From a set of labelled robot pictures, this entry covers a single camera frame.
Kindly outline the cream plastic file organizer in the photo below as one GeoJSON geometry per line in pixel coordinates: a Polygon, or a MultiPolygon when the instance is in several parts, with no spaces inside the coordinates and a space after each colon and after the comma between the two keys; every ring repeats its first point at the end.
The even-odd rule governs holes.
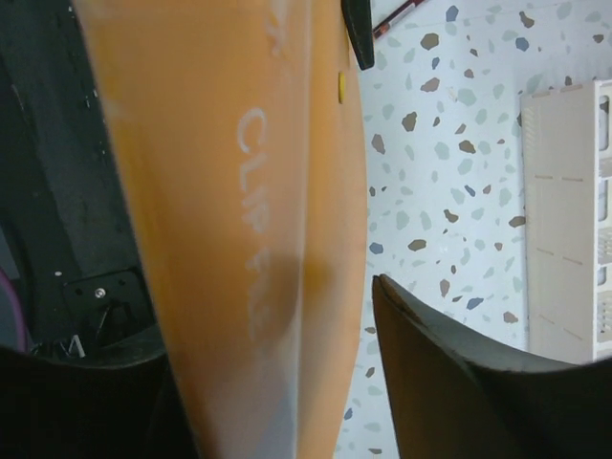
{"type": "Polygon", "coordinates": [[[521,100],[530,352],[611,355],[611,83],[521,100]]]}

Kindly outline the orange clip folder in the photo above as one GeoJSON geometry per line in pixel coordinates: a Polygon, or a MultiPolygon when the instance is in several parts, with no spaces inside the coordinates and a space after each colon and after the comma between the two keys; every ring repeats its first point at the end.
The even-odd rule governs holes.
{"type": "Polygon", "coordinates": [[[79,1],[176,385],[206,458],[330,458],[366,173],[340,1],[79,1]]]}

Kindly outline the dark red pen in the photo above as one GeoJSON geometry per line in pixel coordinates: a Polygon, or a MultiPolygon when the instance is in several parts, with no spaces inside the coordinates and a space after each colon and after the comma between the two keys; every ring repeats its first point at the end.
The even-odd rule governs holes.
{"type": "Polygon", "coordinates": [[[407,0],[403,2],[373,29],[373,38],[377,40],[387,34],[398,22],[402,21],[424,2],[425,0],[407,0]]]}

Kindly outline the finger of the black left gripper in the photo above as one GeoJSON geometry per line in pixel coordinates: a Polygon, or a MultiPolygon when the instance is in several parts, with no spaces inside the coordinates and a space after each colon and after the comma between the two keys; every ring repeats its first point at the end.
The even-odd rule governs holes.
{"type": "Polygon", "coordinates": [[[361,70],[375,64],[371,2],[369,0],[341,0],[341,11],[346,30],[361,70]]]}

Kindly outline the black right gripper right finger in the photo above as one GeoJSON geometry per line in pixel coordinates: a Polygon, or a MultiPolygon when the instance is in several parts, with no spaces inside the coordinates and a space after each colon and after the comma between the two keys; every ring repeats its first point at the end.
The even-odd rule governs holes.
{"type": "Polygon", "coordinates": [[[403,458],[607,458],[611,362],[574,365],[490,339],[391,277],[372,279],[403,458]]]}

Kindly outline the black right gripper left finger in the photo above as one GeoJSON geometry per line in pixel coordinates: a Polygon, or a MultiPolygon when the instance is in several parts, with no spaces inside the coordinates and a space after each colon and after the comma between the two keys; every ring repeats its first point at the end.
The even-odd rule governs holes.
{"type": "Polygon", "coordinates": [[[1,455],[197,457],[160,331],[75,361],[2,348],[1,455]]]}

